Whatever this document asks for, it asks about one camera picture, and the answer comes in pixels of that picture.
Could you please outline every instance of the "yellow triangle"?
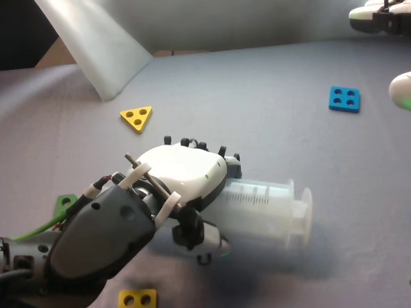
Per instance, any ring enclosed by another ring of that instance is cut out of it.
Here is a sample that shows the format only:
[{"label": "yellow triangle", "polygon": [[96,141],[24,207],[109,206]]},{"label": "yellow triangle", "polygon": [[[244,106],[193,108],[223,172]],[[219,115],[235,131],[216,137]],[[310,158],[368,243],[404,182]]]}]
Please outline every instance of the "yellow triangle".
[{"label": "yellow triangle", "polygon": [[137,133],[142,133],[150,116],[152,114],[152,107],[147,106],[143,108],[124,110],[120,115],[124,120],[130,123],[131,126],[137,130]]}]

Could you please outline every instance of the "robotic hand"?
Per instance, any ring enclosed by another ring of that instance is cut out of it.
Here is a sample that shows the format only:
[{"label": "robotic hand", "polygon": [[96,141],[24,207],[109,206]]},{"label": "robotic hand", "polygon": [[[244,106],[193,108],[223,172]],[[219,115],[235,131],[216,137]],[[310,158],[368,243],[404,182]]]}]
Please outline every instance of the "robotic hand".
[{"label": "robotic hand", "polygon": [[[173,242],[208,265],[228,251],[220,232],[252,232],[289,246],[307,244],[311,231],[311,192],[294,200],[288,185],[248,182],[241,178],[240,156],[211,153],[207,144],[183,138],[147,151],[127,176],[104,176],[59,217],[60,231],[29,237],[0,238],[0,307],[24,302],[29,307],[87,307],[153,238],[167,218],[178,225]],[[112,180],[115,185],[101,192]],[[213,202],[216,225],[202,212]]]},{"label": "robotic hand", "polygon": [[[368,0],[349,13],[349,22],[361,32],[411,36],[411,0]],[[394,78],[389,92],[396,105],[411,110],[411,72]]]}]

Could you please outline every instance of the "table surface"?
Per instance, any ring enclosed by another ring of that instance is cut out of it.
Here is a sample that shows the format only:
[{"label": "table surface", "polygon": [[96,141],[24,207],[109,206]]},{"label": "table surface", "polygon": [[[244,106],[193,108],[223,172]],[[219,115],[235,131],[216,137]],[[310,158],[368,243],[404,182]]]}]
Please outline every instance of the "table surface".
[{"label": "table surface", "polygon": [[[374,37],[155,58],[104,103],[76,65],[0,72],[0,234],[28,232],[57,195],[126,171],[126,152],[196,137],[240,153],[246,179],[311,188],[308,251],[279,261],[255,243],[203,268],[173,254],[165,229],[93,307],[146,287],[159,307],[410,307],[411,112],[388,95],[410,54],[410,41]],[[360,89],[359,114],[329,110],[334,85]],[[138,135],[119,112],[148,105]]]}]

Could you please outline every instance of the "blue square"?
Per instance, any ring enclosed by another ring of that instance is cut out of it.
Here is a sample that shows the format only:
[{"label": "blue square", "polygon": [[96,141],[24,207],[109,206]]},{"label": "blue square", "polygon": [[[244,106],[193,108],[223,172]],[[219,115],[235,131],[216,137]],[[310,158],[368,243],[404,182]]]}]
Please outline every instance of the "blue square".
[{"label": "blue square", "polygon": [[329,106],[332,110],[360,112],[360,91],[358,89],[331,87]]}]

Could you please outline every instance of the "yellow square block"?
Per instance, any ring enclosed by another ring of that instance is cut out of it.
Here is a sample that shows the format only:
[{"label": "yellow square block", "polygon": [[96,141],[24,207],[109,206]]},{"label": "yellow square block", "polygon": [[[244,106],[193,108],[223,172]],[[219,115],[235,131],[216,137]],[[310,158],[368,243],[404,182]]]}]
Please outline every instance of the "yellow square block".
[{"label": "yellow square block", "polygon": [[144,127],[146,127],[151,114],[151,106],[124,110],[120,112],[121,117],[126,120],[131,126],[133,126],[133,128],[137,130],[137,133],[143,132]]},{"label": "yellow square block", "polygon": [[157,291],[123,290],[118,297],[118,308],[157,308]]}]

